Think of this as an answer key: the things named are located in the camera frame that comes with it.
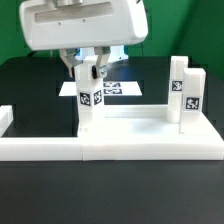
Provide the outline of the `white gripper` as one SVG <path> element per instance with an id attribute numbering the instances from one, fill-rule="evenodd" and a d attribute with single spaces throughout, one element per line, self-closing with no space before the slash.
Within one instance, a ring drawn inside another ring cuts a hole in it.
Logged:
<path id="1" fill-rule="evenodd" d="M 25 0 L 19 7 L 25 41 L 33 50 L 60 49 L 71 78 L 76 50 L 95 47 L 92 77 L 107 76 L 111 50 L 145 40 L 148 24 L 143 0 Z"/>

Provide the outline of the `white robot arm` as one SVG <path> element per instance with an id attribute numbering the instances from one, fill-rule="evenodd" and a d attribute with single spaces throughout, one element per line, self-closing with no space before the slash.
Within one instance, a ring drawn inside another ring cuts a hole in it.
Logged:
<path id="1" fill-rule="evenodd" d="M 143 0 L 25 0 L 19 16 L 34 51 L 82 48 L 117 61 L 148 34 Z"/>

